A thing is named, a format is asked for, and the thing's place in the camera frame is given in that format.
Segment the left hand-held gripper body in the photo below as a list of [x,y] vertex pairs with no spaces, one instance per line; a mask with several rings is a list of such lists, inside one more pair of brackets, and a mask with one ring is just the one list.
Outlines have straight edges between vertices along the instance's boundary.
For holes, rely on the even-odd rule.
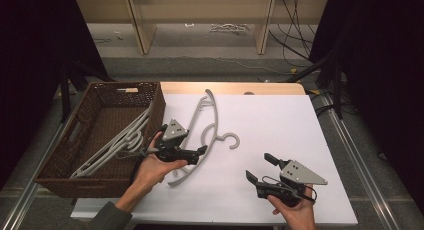
[[180,147],[183,140],[188,136],[189,131],[185,129],[177,120],[171,119],[161,129],[159,139],[155,141],[157,152],[156,157],[163,162],[173,162],[185,160],[189,165],[196,165],[200,152],[194,150],[184,150]]

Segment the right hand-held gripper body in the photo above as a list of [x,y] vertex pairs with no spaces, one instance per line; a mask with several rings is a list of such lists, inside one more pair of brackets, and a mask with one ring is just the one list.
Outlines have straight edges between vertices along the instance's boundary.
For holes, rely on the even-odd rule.
[[264,176],[260,187],[256,188],[257,196],[266,199],[272,195],[280,199],[286,206],[295,207],[303,199],[312,203],[315,198],[305,194],[309,184],[327,185],[328,181],[296,160],[284,160],[287,165],[280,169],[279,180]]

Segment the brown wicker basket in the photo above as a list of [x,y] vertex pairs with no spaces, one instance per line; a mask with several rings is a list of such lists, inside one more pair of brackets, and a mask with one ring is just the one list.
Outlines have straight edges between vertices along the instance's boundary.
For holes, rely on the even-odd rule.
[[92,83],[68,121],[35,182],[64,198],[113,198],[131,183],[136,157],[113,155],[93,175],[72,174],[117,136],[144,110],[151,115],[142,128],[146,146],[162,126],[165,100],[158,82]]

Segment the person's right hand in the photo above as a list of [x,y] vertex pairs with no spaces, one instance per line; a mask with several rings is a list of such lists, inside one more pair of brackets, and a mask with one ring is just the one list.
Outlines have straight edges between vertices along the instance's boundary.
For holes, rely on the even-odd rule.
[[295,207],[288,207],[275,196],[268,195],[267,200],[274,207],[273,214],[281,214],[291,230],[317,230],[311,201],[303,199]]

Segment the person's left hand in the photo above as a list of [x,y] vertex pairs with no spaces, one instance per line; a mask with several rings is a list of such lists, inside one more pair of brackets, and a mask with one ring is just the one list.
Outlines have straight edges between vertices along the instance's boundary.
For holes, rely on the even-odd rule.
[[131,189],[137,196],[148,194],[153,187],[162,182],[165,176],[173,170],[186,166],[186,160],[163,162],[155,154],[148,154],[141,162]]

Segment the white table mat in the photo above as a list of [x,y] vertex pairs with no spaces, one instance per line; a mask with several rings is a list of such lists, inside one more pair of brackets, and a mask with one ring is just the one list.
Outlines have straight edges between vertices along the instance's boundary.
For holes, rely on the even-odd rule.
[[[198,94],[168,94],[166,120],[176,119],[189,129],[200,100]],[[232,95],[215,97],[219,114],[218,134],[232,132],[235,140],[216,141],[202,164],[180,185],[170,187],[169,174],[136,207],[133,219],[143,223],[208,225],[279,225],[272,205],[257,196],[245,176],[278,178],[278,167],[264,159],[296,160],[328,181],[316,189],[315,219],[320,226],[348,226],[357,222],[339,173],[306,95]],[[189,149],[201,146],[203,129],[213,121],[205,107],[187,141]]]

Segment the black stand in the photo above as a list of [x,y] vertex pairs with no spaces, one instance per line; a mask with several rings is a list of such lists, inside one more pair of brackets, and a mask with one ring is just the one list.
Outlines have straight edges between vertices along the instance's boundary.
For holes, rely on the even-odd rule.
[[87,76],[95,77],[103,82],[114,82],[114,79],[108,76],[105,69],[100,71],[75,60],[64,64],[60,69],[62,123],[66,121],[71,113],[69,84],[72,84],[77,91],[85,91],[88,87]]
[[285,80],[285,83],[295,83],[298,80],[303,79],[312,72],[320,71],[317,79],[316,86],[321,88],[327,88],[330,83],[333,84],[333,109],[339,119],[342,119],[341,111],[341,65],[337,61],[337,57],[334,54],[327,54],[324,58],[320,59],[316,63],[307,67],[305,70],[293,77]]

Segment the beige wooden shelf unit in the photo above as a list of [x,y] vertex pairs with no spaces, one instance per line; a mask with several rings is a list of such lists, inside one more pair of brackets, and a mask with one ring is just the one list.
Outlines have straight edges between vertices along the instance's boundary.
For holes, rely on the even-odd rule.
[[265,53],[272,24],[319,24],[328,0],[76,0],[88,23],[130,23],[139,53],[149,53],[158,24],[251,24],[256,51]]

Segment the black curtain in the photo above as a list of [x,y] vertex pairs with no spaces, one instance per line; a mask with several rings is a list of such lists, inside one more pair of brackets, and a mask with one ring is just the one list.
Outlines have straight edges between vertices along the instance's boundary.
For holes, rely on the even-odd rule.
[[328,0],[310,55],[324,57],[354,9],[341,58],[355,106],[424,212],[424,0]]
[[0,0],[0,190],[60,84],[109,76],[76,0]]

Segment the metal floor rail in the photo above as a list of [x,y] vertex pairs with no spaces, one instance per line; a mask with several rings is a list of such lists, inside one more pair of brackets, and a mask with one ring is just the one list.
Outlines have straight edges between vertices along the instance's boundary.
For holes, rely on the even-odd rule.
[[39,189],[39,185],[35,182],[34,178],[37,176],[39,170],[42,168],[44,162],[51,153],[53,146],[58,140],[59,136],[62,134],[64,126],[64,123],[60,123],[56,128],[56,131],[51,138],[49,145],[43,151],[43,155],[38,161],[38,165],[36,166],[31,178],[25,185],[25,188],[19,194],[17,202],[14,204],[11,211],[7,215],[4,224],[0,227],[0,230],[19,230]]
[[393,211],[374,180],[344,121],[338,117],[333,108],[329,110],[329,116],[383,228],[399,230]]

